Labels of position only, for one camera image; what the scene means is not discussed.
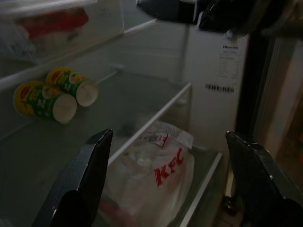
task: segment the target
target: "white shelf rim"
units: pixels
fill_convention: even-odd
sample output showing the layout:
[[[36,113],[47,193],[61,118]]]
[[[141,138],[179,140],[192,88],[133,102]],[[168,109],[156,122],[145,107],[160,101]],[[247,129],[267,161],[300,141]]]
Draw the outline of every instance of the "white shelf rim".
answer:
[[[218,153],[212,166],[210,167],[210,169],[206,175],[206,178],[204,179],[199,191],[197,192],[193,202],[191,203],[189,209],[187,210],[186,215],[184,216],[180,227],[187,227],[187,225],[189,224],[189,221],[190,221],[191,217],[193,216],[195,209],[197,208],[198,203],[200,202],[200,199],[202,198],[202,196],[205,192],[205,189],[208,186],[210,179],[212,178],[214,171],[216,170],[216,168],[219,164],[221,157],[222,157],[222,153]]]
[[[141,30],[145,30],[145,29],[155,25],[156,21],[157,21],[157,19],[152,19],[152,20],[147,21],[143,24],[131,27],[131,28],[124,31],[124,35],[130,35],[130,34],[133,34],[133,33],[136,33],[136,32],[140,32]]]

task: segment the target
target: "paper cup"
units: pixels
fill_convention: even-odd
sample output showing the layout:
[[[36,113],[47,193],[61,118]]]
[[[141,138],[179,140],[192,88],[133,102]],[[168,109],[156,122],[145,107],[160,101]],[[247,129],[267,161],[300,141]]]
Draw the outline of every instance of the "paper cup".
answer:
[[[73,96],[40,81],[20,85],[13,102],[18,113],[53,119],[62,124],[68,123],[77,110]]]
[[[71,94],[81,106],[92,105],[98,97],[97,85],[69,68],[51,71],[46,77],[46,83]]]

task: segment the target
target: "plastic bag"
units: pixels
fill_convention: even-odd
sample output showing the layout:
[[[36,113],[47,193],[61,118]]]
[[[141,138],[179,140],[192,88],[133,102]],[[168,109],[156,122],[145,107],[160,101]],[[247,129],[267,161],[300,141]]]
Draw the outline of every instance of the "plastic bag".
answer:
[[[182,206],[194,171],[193,137],[155,122],[107,170],[99,212],[111,226],[165,227]]]

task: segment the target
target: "refrigerator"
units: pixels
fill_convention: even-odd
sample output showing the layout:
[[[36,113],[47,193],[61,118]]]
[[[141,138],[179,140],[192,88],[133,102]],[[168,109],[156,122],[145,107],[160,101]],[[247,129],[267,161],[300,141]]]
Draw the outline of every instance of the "refrigerator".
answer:
[[[194,137],[193,180],[169,226],[211,226],[223,196],[230,195],[225,133],[253,135],[275,155],[282,146],[276,141],[291,128],[298,106],[294,99],[301,89],[296,73],[301,43],[256,33],[231,40],[153,19],[133,0],[61,1],[64,9],[45,4],[47,11],[37,7],[35,14],[24,14],[25,7],[18,12],[21,16],[11,11],[13,16],[0,21],[6,31],[0,35],[1,226],[31,226],[62,171],[94,134],[113,131],[110,167],[157,120]],[[71,7],[77,10],[68,11]],[[82,24],[73,25],[65,36],[47,38],[29,29],[45,23],[46,15],[57,18],[59,14],[52,13],[58,10],[61,22],[76,15]],[[52,21],[46,23],[58,32]],[[18,113],[14,100],[20,84],[44,81],[58,67],[95,81],[97,101],[87,108],[78,106],[64,125]],[[282,111],[287,112],[285,123],[279,119]],[[55,215],[56,208],[50,209]],[[99,213],[95,225],[106,226]]]

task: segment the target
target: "glass shelf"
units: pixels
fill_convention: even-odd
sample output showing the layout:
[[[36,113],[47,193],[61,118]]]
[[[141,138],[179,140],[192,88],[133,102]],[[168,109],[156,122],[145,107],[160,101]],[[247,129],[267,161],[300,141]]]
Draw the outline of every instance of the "glass shelf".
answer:
[[[168,227],[186,227],[190,225],[192,217],[195,215],[197,205],[200,202],[201,198],[204,197],[205,190],[216,190],[216,183],[218,183],[218,181],[221,181],[215,176],[215,173],[218,171],[218,169],[220,169],[219,166],[222,164],[222,162],[220,162],[222,157],[221,153],[210,150],[201,151],[195,148],[193,148],[190,153],[195,158],[193,181],[184,204],[180,208],[180,211],[178,212],[176,218],[168,225]],[[97,214],[95,222],[92,226],[109,227],[109,225],[104,221],[100,214]]]
[[[78,106],[69,124],[36,119],[0,141],[2,220],[31,226],[57,175],[91,135],[113,129],[112,156],[182,89],[120,72],[99,84],[96,103]]]

